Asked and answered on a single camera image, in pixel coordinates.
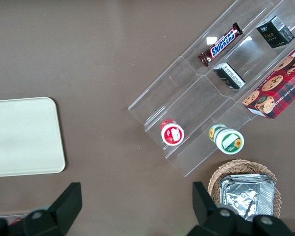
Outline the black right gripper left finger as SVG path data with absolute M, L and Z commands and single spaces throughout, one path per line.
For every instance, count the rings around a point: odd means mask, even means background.
M 72 182 L 48 209 L 33 211 L 12 225 L 0 218 L 0 236 L 65 236 L 81 209 L 81 184 Z

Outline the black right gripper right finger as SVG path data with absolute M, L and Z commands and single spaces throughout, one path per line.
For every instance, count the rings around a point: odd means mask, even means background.
M 274 216 L 257 215 L 247 221 L 225 207 L 218 208 L 202 182 L 194 182 L 193 210 L 198 220 L 190 236 L 292 236 L 294 233 Z

